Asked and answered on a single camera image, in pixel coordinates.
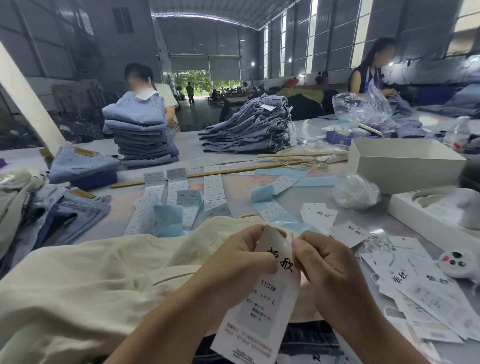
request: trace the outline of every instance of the white box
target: white box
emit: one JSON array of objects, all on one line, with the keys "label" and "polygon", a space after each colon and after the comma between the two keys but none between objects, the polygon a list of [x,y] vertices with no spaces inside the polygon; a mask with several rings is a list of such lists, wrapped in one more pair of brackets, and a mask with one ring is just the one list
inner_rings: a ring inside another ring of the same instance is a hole
[{"label": "white box", "polygon": [[454,195],[456,189],[444,186],[392,195],[388,213],[443,250],[465,249],[480,256],[480,231],[457,225],[460,210],[445,204],[440,213],[434,213],[418,203],[419,197],[438,195],[440,199],[441,195]]},{"label": "white box", "polygon": [[434,139],[353,139],[347,168],[399,194],[452,184],[465,162]]}]

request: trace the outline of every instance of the hand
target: hand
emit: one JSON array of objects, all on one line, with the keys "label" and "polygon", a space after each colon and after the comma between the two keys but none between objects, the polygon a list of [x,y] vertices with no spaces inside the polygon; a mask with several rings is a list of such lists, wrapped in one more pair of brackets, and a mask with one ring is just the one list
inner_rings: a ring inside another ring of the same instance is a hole
[{"label": "hand", "polygon": [[231,235],[184,285],[208,297],[214,322],[245,299],[262,274],[276,273],[271,253],[253,251],[264,229],[254,225]]},{"label": "hand", "polygon": [[390,97],[396,92],[396,90],[394,88],[387,88],[385,90],[380,90],[380,92],[382,93],[383,96]]},{"label": "hand", "polygon": [[292,241],[292,249],[296,264],[311,284],[318,312],[345,339],[383,324],[384,317],[346,245],[305,231]]}]

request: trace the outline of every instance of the plastic bag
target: plastic bag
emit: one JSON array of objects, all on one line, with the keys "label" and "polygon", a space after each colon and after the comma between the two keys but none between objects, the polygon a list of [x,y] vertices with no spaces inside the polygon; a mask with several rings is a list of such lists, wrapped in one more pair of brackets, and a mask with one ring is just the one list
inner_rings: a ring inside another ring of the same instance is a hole
[{"label": "plastic bag", "polygon": [[351,172],[338,175],[332,196],[337,205],[347,209],[364,210],[380,201],[380,189],[374,183]]},{"label": "plastic bag", "polygon": [[332,104],[338,119],[349,121],[354,126],[362,123],[383,133],[394,132],[398,127],[392,119],[393,111],[388,100],[375,86],[373,79],[364,96],[343,92],[333,96]]}]

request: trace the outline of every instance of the fingernail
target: fingernail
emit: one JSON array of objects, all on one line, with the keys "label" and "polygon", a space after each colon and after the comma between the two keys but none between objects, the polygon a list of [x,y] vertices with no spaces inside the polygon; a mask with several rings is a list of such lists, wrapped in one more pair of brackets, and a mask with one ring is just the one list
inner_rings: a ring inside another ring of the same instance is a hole
[{"label": "fingernail", "polygon": [[302,239],[299,239],[299,238],[296,238],[296,239],[292,240],[292,246],[296,247],[296,248],[298,248],[298,247],[300,247],[300,246],[302,246],[306,243],[307,242],[305,240],[302,240]]}]

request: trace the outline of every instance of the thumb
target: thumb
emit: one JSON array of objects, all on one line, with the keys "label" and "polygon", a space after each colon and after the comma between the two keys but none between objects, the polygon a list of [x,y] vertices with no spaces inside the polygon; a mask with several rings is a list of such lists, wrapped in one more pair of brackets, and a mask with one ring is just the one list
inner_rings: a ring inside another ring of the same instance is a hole
[{"label": "thumb", "polygon": [[253,261],[253,266],[258,274],[275,274],[276,260],[272,253],[268,252],[249,252]]},{"label": "thumb", "polygon": [[319,274],[326,274],[328,264],[322,259],[320,253],[308,242],[302,239],[292,241],[293,255],[300,261],[311,279],[315,279]]}]

